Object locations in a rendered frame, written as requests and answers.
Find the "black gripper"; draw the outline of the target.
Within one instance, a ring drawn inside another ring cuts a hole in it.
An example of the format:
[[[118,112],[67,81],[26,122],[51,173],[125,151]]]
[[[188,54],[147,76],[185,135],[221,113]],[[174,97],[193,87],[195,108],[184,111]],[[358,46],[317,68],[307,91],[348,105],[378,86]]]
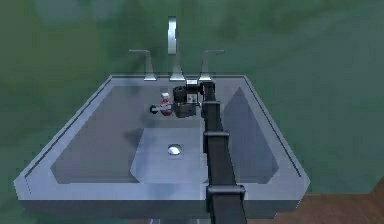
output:
[[[149,110],[156,114],[159,111],[173,109],[177,118],[186,118],[196,115],[198,105],[198,88],[196,86],[176,86],[173,88],[173,103],[163,106],[151,105]]]

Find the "red perfume bottle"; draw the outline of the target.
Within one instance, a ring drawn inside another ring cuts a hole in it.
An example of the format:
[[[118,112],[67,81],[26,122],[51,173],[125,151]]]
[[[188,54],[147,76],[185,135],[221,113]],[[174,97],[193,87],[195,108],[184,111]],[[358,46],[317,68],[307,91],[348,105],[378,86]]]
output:
[[[162,93],[161,94],[161,98],[162,98],[162,101],[161,101],[161,104],[160,106],[161,107],[168,107],[168,109],[166,110],[162,110],[161,113],[164,115],[164,116],[170,116],[172,114],[172,108],[171,108],[171,105],[172,105],[172,102],[171,102],[171,97],[168,93]]]

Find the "grey wash basin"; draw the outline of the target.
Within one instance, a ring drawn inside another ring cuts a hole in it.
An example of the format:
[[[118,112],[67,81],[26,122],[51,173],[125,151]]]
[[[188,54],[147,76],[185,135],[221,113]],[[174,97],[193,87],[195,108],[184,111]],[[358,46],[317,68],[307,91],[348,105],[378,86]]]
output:
[[[244,76],[213,82],[247,222],[294,210],[310,181],[257,92]],[[18,199],[56,217],[211,224],[200,106],[186,118],[149,111],[184,85],[109,77],[15,179]]]

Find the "silver tap spout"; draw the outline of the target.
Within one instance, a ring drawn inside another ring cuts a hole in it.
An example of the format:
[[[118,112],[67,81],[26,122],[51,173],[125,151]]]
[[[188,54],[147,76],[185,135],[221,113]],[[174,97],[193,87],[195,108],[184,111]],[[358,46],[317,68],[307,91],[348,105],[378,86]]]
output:
[[[168,55],[173,57],[172,75],[170,77],[170,80],[183,81],[184,75],[181,68],[181,56],[178,48],[177,39],[177,19],[175,17],[170,17],[168,19],[167,40]]]

